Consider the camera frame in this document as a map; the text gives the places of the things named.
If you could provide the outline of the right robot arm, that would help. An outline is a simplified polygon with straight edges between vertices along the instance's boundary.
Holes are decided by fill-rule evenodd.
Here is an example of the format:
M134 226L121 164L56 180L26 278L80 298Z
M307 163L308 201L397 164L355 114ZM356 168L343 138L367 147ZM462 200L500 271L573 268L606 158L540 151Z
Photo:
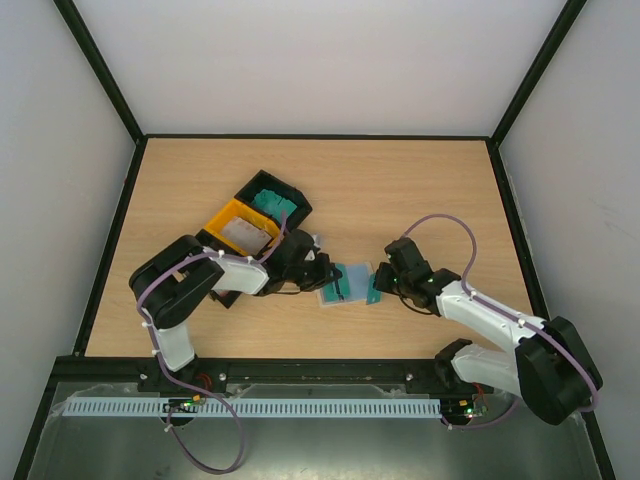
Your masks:
M539 419L562 423L597 403L603 380L575 326L525 315L472 289L465 278L434 270L408 237L388 244L376 273L377 290L409 301L422 313L464 325L494 344L458 339L435 357L436 379L455 392L484 384L524 401Z

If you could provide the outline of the white card stack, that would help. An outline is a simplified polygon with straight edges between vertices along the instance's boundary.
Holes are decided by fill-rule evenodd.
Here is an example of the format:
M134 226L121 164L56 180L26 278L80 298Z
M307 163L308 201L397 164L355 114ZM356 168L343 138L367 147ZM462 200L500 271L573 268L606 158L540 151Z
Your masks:
M230 243L243 250L244 256L257 255L272 237L241 217L233 217L221 230L221 235Z

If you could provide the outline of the black bin with teal cards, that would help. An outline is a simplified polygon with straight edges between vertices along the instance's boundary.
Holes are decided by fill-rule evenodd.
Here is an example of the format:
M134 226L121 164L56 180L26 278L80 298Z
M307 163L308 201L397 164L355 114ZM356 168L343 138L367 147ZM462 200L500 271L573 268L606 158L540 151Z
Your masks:
M286 230L298 228L313 208L304 194L265 170L256 173L234 198L281 226L285 215Z

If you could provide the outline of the teal credit card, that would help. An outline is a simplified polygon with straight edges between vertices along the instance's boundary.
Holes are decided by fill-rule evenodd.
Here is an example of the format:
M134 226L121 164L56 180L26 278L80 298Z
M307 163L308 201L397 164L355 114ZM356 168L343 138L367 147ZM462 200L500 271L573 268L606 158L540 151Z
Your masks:
M351 289L348 279L346 277L341 277L322 288L321 302L324 305L343 303L348 299L350 293Z
M375 287L376 275L371 274L368 280L368 288L366 295L366 304L374 305L381 302L382 293Z

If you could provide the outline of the black aluminium frame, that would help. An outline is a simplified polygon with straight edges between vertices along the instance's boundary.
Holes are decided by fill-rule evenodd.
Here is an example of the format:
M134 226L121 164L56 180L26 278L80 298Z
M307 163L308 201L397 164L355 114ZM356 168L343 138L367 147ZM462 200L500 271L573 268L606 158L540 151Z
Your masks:
M344 184L320 174L319 168L342 165L348 159L380 163L380 170L368 169L365 174L366 184L361 193L365 200L370 200L388 183L388 172L401 164L402 149L413 148L416 151L416 169L430 173L435 185L412 188L407 182L398 182L393 186L392 196L412 194L420 206L433 206L440 200L449 200L459 203L465 212L479 211L483 220L477 229L491 240L491 251L496 257L496 265L485 269L485 277L499 282L511 298L527 300L535 314L547 314L548 308L499 148L560 41L568 33L570 24L582 10L580 2L571 1L562 8L497 130L488 137L144 133L134 122L132 112L76 4L59 1L56 9L130 132L135 150L92 279L72 352L58 357L53 364L16 467L17 478L25 479L36 470L35 459L44 436L45 419L59 384L133 383L155 368L155 363L147 357L99 353L99 348L106 343L100 334L99 309L114 275L114 266L122 261L125 247L132 243L127 229L134 214L143 208L141 191L150 181L148 168L155 165L161 156L190 158L197 148L212 145L229 147L236 159L245 158L250 148L258 146L267 147L276 157L294 153L305 168L301 187L310 192L321 215L321 227L330 234L335 234L342 225L355 227L360 234L369 237L369 242L363 245L363 250L369 252L380 243L378 228L365 225L364 211L360 207L338 210L340 203L349 201L349 193ZM311 326L343 325L346 346L342 350L304 354L301 349L304 338L299 333L304 311L304 305L295 305L293 313L285 321L282 335L275 339L273 348L268 351L256 348L257 341L263 336L264 322L243 317L242 323L251 338L235 351L220 351L209 345L207 355L201 361L202 368L218 374L217 388L230 383L380 382L403 384L414 393L426 393L436 386L433 368L438 342L449 340L457 333L457 328L448 322L423 319L414 325L415 330L426 337L424 342L419 342L413 337L395 335L383 318L366 316L362 311L350 310L343 318L314 314L308 320Z

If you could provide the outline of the beige card holder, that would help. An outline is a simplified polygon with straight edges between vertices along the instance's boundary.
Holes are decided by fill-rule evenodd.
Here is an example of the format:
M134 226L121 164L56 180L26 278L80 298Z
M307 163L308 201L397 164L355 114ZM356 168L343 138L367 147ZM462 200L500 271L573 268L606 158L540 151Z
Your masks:
M341 274L338 280L322 287L318 293L321 307L353 303L370 304L379 297L372 293L373 269L369 262L335 265Z

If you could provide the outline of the black bin with red cards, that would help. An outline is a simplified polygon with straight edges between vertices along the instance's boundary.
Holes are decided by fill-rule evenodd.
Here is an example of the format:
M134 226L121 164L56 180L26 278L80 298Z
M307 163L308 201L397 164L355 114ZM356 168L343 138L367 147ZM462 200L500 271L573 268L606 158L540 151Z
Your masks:
M215 251L223 250L226 254L230 254L234 256L239 255L239 252L237 250L227 245L224 241L219 240L217 237L213 236L211 233L209 233L205 229L201 229L195 235L195 237L200 242L201 245L205 247L209 247L212 250L215 250ZM240 296L241 296L241 293L239 291L213 290L210 292L210 297L214 301L218 301L226 309L230 309Z

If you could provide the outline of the teal card stack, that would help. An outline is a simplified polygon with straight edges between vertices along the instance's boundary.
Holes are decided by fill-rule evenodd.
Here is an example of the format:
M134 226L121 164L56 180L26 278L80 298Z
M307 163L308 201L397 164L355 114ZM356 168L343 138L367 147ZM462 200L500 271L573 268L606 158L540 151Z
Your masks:
M251 205L276 220L280 220L282 215L288 218L297 209L297 205L293 201L270 189L261 189L256 193Z

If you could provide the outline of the yellow card bin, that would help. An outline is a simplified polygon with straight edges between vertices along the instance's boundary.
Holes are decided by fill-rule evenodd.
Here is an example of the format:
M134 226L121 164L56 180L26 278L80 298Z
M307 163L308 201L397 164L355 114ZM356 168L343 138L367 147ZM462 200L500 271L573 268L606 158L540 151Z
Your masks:
M273 220L237 199L230 200L205 224L204 230L241 256L253 257L272 245L280 234Z

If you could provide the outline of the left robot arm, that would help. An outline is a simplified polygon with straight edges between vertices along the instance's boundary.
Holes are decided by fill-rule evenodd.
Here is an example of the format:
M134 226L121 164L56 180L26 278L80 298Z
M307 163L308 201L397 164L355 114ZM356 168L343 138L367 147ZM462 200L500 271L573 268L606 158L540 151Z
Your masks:
M129 288L150 332L153 353L177 372L196 358L187 319L210 293L267 296L287 283L314 292L341 278L314 237L294 229L279 234L257 258L215 250L184 235L135 270Z

